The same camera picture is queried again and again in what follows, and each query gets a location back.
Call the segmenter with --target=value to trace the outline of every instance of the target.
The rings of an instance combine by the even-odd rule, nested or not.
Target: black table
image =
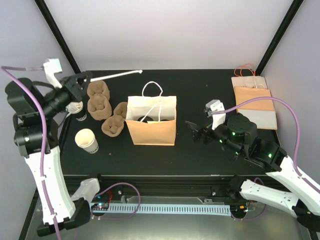
[[[94,71],[94,77],[123,71]],[[142,88],[155,81],[163,89],[163,96],[177,97],[177,135],[175,146],[134,145],[127,126],[117,137],[109,137],[101,131],[104,122],[94,120],[89,114],[79,122],[71,117],[62,130],[60,141],[61,167],[65,176],[102,174],[103,176],[233,176],[263,175],[261,168],[247,161],[230,161],[218,142],[205,145],[194,143],[185,121],[205,124],[212,119],[203,112],[205,104],[213,99],[224,103],[225,109],[235,105],[230,69],[210,70],[144,70],[111,78],[105,82],[110,90],[110,104],[127,102],[128,96],[141,96]],[[156,85],[150,84],[146,96],[159,95]],[[83,99],[87,107],[88,97]],[[91,129],[99,144],[95,154],[89,154],[75,143],[76,133]],[[259,130],[259,136],[278,141],[276,132]]]

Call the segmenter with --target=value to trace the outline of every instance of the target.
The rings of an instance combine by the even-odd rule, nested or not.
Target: purple cable
[[[247,101],[244,101],[243,103],[237,105],[237,106],[234,106],[234,107],[231,107],[227,110],[223,110],[223,111],[214,111],[213,112],[213,115],[216,115],[216,114],[227,114],[227,113],[230,113],[246,104],[249,104],[249,103],[252,103],[252,102],[255,102],[255,101],[259,101],[259,100],[272,100],[272,101],[276,101],[276,102],[279,102],[281,104],[283,104],[284,106],[286,106],[290,113],[292,114],[293,118],[294,118],[294,121],[295,121],[295,126],[296,126],[296,141],[295,141],[295,147],[294,147],[294,153],[293,153],[293,168],[296,172],[296,174],[298,174],[299,177],[302,176],[302,173],[299,171],[299,168],[298,168],[298,164],[297,164],[297,161],[298,161],[298,149],[299,149],[299,144],[300,144],[300,124],[299,124],[299,120],[298,120],[298,117],[295,113],[295,111],[293,110],[293,108],[288,104],[286,103],[285,101],[279,99],[279,98],[276,98],[276,97],[272,97],[272,96],[261,96],[261,97],[256,97],[256,98],[253,98],[253,99],[250,99],[250,100],[247,100]],[[317,188],[315,185],[313,185],[308,179],[306,178],[302,178],[311,188],[313,188],[316,192],[318,192],[320,194],[320,189]]]
[[[13,76],[10,72],[7,71],[7,70],[39,71],[39,70],[43,70],[43,68],[42,67],[24,68],[24,67],[1,66],[0,69],[4,72],[4,74],[6,74],[12,81],[14,81],[30,97],[30,99],[33,101],[34,105],[36,106],[37,110],[39,111],[40,118],[41,118],[41,124],[42,124],[42,136],[43,136],[42,142],[41,142],[41,155],[40,155],[40,176],[44,177],[45,176],[44,159],[45,159],[45,150],[46,150],[46,143],[47,143],[47,123],[46,123],[45,113],[44,113],[40,103],[38,102],[36,97],[29,91],[29,89],[26,88],[26,86],[23,85],[15,76]],[[51,201],[49,198],[49,194],[48,194],[48,190],[47,190],[47,185],[44,180],[42,181],[42,188],[43,188],[44,197],[45,197],[46,203],[48,205],[48,208],[50,210],[50,213],[52,215],[54,215],[55,211],[54,211],[54,208],[52,207],[52,204],[51,204]],[[56,236],[57,236],[58,240],[62,240],[61,235],[60,235],[60,230],[58,227],[58,221],[55,216],[53,218],[53,225],[54,225],[54,229],[55,229]]]
[[[140,196],[140,193],[139,193],[138,189],[135,186],[133,186],[132,184],[130,184],[130,183],[127,183],[127,182],[115,183],[115,184],[111,185],[110,187],[108,187],[106,190],[103,190],[102,192],[98,193],[94,197],[96,198],[96,197],[108,192],[110,189],[112,189],[113,187],[118,186],[118,185],[127,185],[127,186],[133,188],[136,191],[136,194],[138,195],[138,206],[136,206],[136,209],[134,210],[134,212],[129,216],[126,216],[126,217],[100,217],[101,219],[113,220],[113,221],[127,220],[127,219],[132,218],[138,212],[138,210],[140,208],[140,204],[141,204],[141,196]]]
[[[265,185],[264,182],[259,177],[256,177],[253,181],[256,182],[257,180],[260,181],[263,186]],[[262,212],[258,216],[255,216],[255,217],[252,217],[252,218],[236,218],[232,213],[231,213],[231,217],[234,220],[239,220],[239,221],[257,220],[257,219],[261,218],[267,212],[267,209],[268,209],[268,206],[267,206],[267,204],[265,204]]]

